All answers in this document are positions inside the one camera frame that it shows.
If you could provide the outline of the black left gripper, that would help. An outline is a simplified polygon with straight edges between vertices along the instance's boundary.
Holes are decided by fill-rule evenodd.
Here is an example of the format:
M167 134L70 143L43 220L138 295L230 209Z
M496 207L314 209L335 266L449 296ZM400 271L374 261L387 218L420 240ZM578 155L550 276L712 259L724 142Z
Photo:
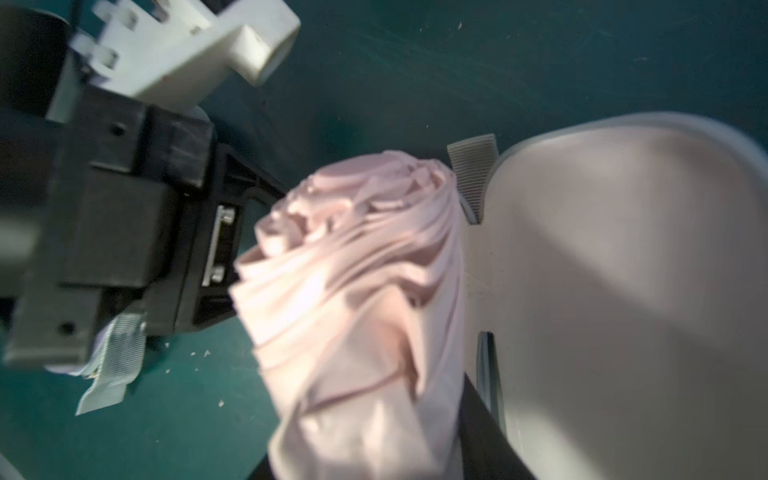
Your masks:
M4 363L85 363L98 333L137 313L149 336L234 316L246 207L287 189L212 123L95 87L46 119L64 21L1 10L1 324Z

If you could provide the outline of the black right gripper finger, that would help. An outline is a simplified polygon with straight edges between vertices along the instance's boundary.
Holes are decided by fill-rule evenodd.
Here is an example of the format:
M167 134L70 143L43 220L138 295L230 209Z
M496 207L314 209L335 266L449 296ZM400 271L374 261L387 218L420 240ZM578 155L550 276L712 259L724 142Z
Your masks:
M534 480L513 450L469 377L464 376L458 417L464 479Z

